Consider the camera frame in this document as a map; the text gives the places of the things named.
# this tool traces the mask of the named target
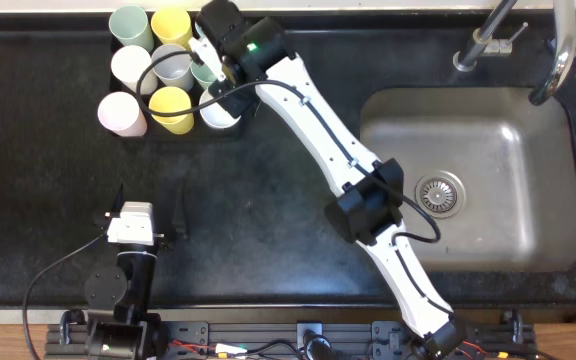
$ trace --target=sink drain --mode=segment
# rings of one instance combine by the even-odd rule
[[[415,188],[417,203],[436,218],[454,215],[465,200],[461,181],[446,171],[437,171],[421,178]]]

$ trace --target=wooden floor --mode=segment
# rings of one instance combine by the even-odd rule
[[[30,327],[33,342],[41,352],[47,326]],[[576,360],[576,324],[536,325],[539,348],[559,360]],[[21,325],[0,325],[0,359],[31,360]]]

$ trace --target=stainless steel sink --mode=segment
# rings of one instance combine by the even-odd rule
[[[565,110],[530,89],[391,89],[361,113],[361,141],[395,158],[404,192],[433,215],[427,270],[558,271],[576,263],[576,168]],[[403,206],[409,231],[431,236]]]

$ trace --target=black countertop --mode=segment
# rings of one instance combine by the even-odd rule
[[[321,171],[268,108],[232,142],[125,144],[109,136],[96,119],[110,77],[104,17],[0,18],[0,307],[19,306],[35,273],[96,235],[92,216],[120,183],[127,199],[159,208],[185,184],[191,236],[160,253],[155,307],[394,305],[368,256],[326,221],[331,194]],[[457,73],[451,58],[485,19],[480,14],[281,21],[320,92],[358,134],[363,104],[382,89],[537,84],[552,64],[543,45],[552,16],[514,14],[500,35],[526,18],[531,27],[513,54],[483,59],[470,74]],[[576,149],[576,65],[558,98]],[[98,244],[67,261],[37,284],[31,303],[83,305],[85,279],[114,264],[116,251]],[[576,266],[430,278],[456,307],[576,304]]]

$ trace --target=gray cup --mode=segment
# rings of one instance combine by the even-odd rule
[[[123,6],[110,15],[110,32],[125,46],[137,45],[151,52],[155,47],[148,15],[138,6]]]

